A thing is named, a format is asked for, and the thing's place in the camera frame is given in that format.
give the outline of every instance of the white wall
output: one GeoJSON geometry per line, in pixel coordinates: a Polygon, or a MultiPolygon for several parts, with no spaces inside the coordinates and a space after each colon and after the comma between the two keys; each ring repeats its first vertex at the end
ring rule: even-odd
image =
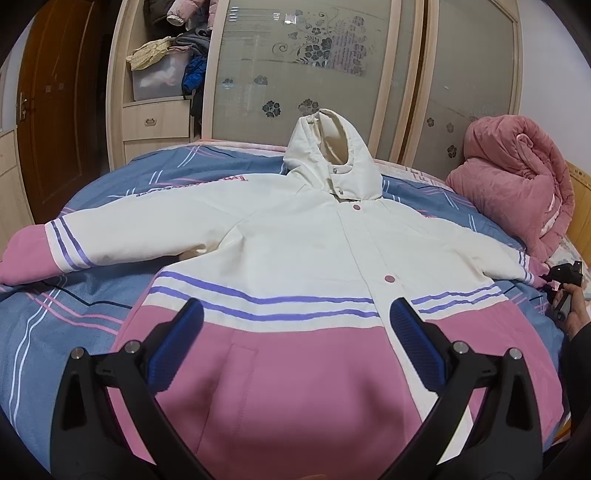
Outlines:
{"type": "Polygon", "coordinates": [[[591,173],[591,68],[548,5],[517,3],[523,33],[519,112],[548,132],[569,162],[591,173]]]}
{"type": "Polygon", "coordinates": [[[18,37],[7,60],[4,94],[2,95],[2,130],[11,130],[17,125],[18,73],[21,70],[22,55],[32,24],[33,20],[18,37]]]}

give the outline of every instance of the wooden bed frame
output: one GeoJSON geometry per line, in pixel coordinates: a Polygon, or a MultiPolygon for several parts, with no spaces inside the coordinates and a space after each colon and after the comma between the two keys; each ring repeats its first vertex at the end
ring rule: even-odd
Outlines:
{"type": "Polygon", "coordinates": [[[591,264],[591,175],[569,163],[574,188],[574,215],[567,236],[587,265],[591,264]]]}

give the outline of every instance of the pink blanket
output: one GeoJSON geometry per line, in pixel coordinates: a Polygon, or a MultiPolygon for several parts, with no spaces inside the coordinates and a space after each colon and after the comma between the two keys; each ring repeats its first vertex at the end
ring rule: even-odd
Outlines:
{"type": "Polygon", "coordinates": [[[468,127],[464,155],[446,184],[519,237],[530,256],[548,260],[574,211],[569,169],[550,136],[524,116],[487,116],[468,127]]]}

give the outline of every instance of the storage box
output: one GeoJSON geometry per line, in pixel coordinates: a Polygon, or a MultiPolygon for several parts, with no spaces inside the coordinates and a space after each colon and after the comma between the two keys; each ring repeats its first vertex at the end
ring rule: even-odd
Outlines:
{"type": "Polygon", "coordinates": [[[171,51],[154,65],[132,71],[134,100],[182,95],[181,82],[190,59],[189,51],[171,51]]]}

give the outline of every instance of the metal screw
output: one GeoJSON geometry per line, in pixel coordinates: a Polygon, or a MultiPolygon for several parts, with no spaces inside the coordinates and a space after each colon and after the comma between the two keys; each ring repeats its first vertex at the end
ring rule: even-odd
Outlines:
{"type": "Polygon", "coordinates": [[[466,342],[453,342],[453,349],[460,355],[470,351],[470,347],[468,347],[466,342]]]}
{"type": "Polygon", "coordinates": [[[521,350],[519,350],[518,348],[511,348],[509,349],[509,356],[513,360],[519,360],[523,358],[523,353],[521,353],[521,350]]]}
{"type": "Polygon", "coordinates": [[[84,355],[84,349],[81,346],[77,346],[70,352],[70,356],[74,360],[79,360],[84,355]]]}
{"type": "Polygon", "coordinates": [[[135,353],[139,350],[141,346],[142,344],[139,343],[137,340],[130,340],[125,344],[125,351],[127,353],[135,353]]]}

